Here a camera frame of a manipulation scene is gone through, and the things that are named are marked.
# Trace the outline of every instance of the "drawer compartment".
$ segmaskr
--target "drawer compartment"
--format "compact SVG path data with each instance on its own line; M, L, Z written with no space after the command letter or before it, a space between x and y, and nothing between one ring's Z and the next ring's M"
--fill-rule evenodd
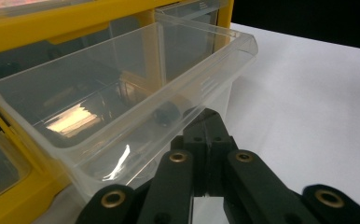
M149 16L146 27L0 79L1 113L62 161L86 199L152 172L148 164L256 56L251 35Z

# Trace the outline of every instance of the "white tabletop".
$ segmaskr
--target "white tabletop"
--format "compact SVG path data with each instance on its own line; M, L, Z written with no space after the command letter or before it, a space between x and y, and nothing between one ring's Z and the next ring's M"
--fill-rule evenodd
M226 124L292 190L325 184L360 204L360 49L232 24L259 53L234 82ZM222 201L196 201L194 223L226 223ZM36 223L69 223L74 188Z

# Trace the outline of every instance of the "yellow plastic frame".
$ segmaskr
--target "yellow plastic frame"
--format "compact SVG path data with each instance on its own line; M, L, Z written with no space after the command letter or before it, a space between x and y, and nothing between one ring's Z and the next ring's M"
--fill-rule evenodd
M61 43L102 30L112 20L175 2L178 1L97 0L17 17L2 17L0 52L41 40ZM229 27L232 8L233 0L228 0L228 6L219 10L218 26ZM69 180L56 161L42 154L37 155L38 148L27 148L22 140L28 138L16 133L1 116L0 127L32 166L30 174L0 195L0 223L30 223L48 209L54 196Z

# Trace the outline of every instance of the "storage drawer unit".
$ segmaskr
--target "storage drawer unit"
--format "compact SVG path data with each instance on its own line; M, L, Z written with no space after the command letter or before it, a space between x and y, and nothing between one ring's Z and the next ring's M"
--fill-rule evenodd
M25 31L3 45L1 36L0 55L27 52L25 44L69 54L53 50L35 64L5 66L0 124L25 151L60 161L86 200L108 184L136 187L151 177L155 157L204 107L225 112L236 72L257 53L251 35L195 22L228 26L232 1L182 2L177 15L173 6L151 10L170 2L136 2L102 0L0 20L0 35ZM79 49L64 46L77 41Z

